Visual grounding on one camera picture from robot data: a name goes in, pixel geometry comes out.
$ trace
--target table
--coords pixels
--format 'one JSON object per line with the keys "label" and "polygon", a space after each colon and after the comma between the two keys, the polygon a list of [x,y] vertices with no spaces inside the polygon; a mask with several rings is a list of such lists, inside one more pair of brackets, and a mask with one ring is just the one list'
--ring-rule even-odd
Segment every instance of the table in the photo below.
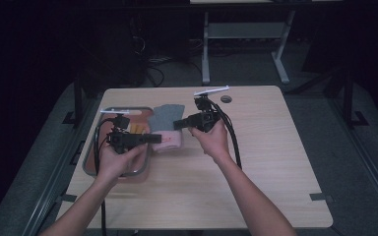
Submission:
{"label": "table", "polygon": [[[193,92],[205,88],[114,88],[100,109],[112,106],[183,104],[183,117],[199,112]],[[220,102],[222,95],[232,102]],[[232,87],[210,95],[231,118],[243,171],[279,207],[295,228],[325,228],[333,223],[325,201],[312,201],[321,189],[277,87]],[[80,196],[94,177],[82,163],[93,139],[94,118],[68,195]],[[246,224],[218,167],[198,141],[183,131],[184,148],[150,157],[150,173],[141,184],[120,184],[106,197],[106,226],[116,229],[245,229]],[[63,202],[60,217],[72,203]],[[100,211],[89,225],[100,228]]]}
{"label": "table", "polygon": [[[308,2],[332,2],[342,0],[309,0]],[[225,4],[225,3],[270,3],[271,0],[191,0],[191,4]],[[208,60],[208,39],[209,38],[279,38],[281,43],[278,49],[272,52],[272,59],[275,63],[279,77],[283,84],[289,83],[289,77],[284,69],[282,54],[289,36],[290,28],[295,15],[290,10],[283,22],[268,23],[210,23],[208,12],[205,13],[204,22],[204,48],[202,56],[202,84],[208,85],[210,69]]]}

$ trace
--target person's right hand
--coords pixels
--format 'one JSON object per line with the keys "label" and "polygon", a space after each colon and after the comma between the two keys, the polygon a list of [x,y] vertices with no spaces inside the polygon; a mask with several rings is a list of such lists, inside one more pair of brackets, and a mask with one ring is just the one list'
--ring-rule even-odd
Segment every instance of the person's right hand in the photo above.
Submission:
{"label": "person's right hand", "polygon": [[144,153],[146,149],[147,144],[139,145],[123,154],[118,154],[112,146],[102,147],[100,149],[99,173],[96,180],[114,186],[118,177],[126,171],[128,163],[137,155]]}
{"label": "person's right hand", "polygon": [[222,119],[219,119],[208,133],[193,127],[189,127],[188,130],[201,143],[204,153],[211,156],[215,162],[219,158],[229,156],[227,131]]}

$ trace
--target forearm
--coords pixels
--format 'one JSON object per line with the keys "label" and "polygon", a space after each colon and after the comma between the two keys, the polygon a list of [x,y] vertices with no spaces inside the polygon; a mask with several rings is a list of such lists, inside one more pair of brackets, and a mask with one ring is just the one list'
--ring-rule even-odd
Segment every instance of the forearm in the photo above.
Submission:
{"label": "forearm", "polygon": [[295,231],[266,195],[230,157],[216,161],[252,235],[295,235]]}
{"label": "forearm", "polygon": [[83,235],[111,186],[94,181],[53,225],[41,235]]}

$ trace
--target metal tray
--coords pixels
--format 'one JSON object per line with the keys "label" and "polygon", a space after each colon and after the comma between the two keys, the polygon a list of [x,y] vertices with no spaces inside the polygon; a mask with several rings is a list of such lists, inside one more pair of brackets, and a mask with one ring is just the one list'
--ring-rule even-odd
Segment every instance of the metal tray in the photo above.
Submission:
{"label": "metal tray", "polygon": [[[130,119],[130,124],[127,131],[131,134],[149,133],[150,126],[148,118],[154,114],[150,107],[108,107],[104,110],[129,110],[130,114],[124,114],[124,117]],[[99,113],[98,124],[106,118],[114,118],[116,114]],[[106,135],[111,132],[112,123],[105,122],[99,130],[99,145],[104,143]],[[119,183],[140,183],[147,179],[149,173],[149,158],[151,149],[149,145],[143,153],[136,156],[131,163],[129,163],[128,170],[121,177],[118,177]],[[94,142],[89,145],[87,155],[82,165],[84,171],[96,176],[95,171],[95,157],[94,157]]]}

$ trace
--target wrist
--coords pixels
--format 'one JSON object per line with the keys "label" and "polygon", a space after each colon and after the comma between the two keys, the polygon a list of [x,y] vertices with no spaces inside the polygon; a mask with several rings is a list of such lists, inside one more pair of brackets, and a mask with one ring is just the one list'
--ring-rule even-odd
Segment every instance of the wrist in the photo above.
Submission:
{"label": "wrist", "polygon": [[106,188],[106,189],[112,189],[118,182],[117,178],[104,178],[103,176],[96,176],[94,180],[94,184],[101,187],[101,188]]}
{"label": "wrist", "polygon": [[233,162],[232,157],[228,152],[223,152],[213,156],[213,160],[218,166]]}

